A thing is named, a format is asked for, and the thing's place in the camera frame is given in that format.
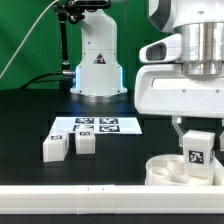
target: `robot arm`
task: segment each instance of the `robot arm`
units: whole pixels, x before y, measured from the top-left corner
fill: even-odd
[[[224,118],[224,0],[165,0],[167,5],[162,2],[149,0],[150,20],[154,18],[158,23],[159,11],[166,9],[166,14],[173,9],[161,31],[170,21],[170,31],[175,34],[141,50],[141,61],[150,65],[137,74],[137,110],[146,114]]]
[[[72,24],[77,24],[80,20],[85,18],[83,15],[85,10],[94,12],[97,9],[108,9],[110,7],[110,0],[67,0],[65,4],[68,20]]]
[[[176,0],[149,0],[149,20],[161,32],[172,33]]]

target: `table surface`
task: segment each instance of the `table surface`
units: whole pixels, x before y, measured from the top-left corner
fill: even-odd
[[[76,155],[74,134],[63,162],[43,163],[42,143],[57,116],[137,117],[142,135],[96,135],[95,155]],[[190,120],[188,128],[217,129],[214,119]],[[91,104],[58,90],[0,92],[1,185],[142,185],[145,163],[159,154],[180,153],[171,118],[139,115],[133,93],[125,101]],[[1,223],[223,223],[214,215],[0,216]]]

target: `printed marker sheet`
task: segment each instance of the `printed marker sheet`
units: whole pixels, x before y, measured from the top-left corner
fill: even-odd
[[[95,134],[142,134],[135,117],[57,117],[50,132],[75,133],[80,125],[93,128]]]

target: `green wall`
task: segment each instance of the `green wall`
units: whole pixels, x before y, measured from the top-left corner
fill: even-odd
[[[0,14],[0,71],[2,71],[42,11],[51,0],[1,1]],[[118,25],[118,61],[124,68],[124,85],[134,88],[138,69],[139,50],[165,35],[159,33],[147,19],[148,0],[127,0],[113,3],[105,12]],[[70,63],[81,61],[80,24],[68,23]],[[0,90],[19,88],[31,78],[48,72],[60,71],[59,23],[53,8],[39,22],[29,39],[0,80]],[[35,84],[30,88],[58,88],[57,83]]]

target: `metal screw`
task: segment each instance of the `metal screw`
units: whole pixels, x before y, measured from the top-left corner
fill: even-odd
[[[69,4],[70,6],[72,6],[72,5],[74,5],[74,1],[69,1],[68,4]]]
[[[199,15],[203,15],[205,12],[204,11],[198,11],[197,12]]]

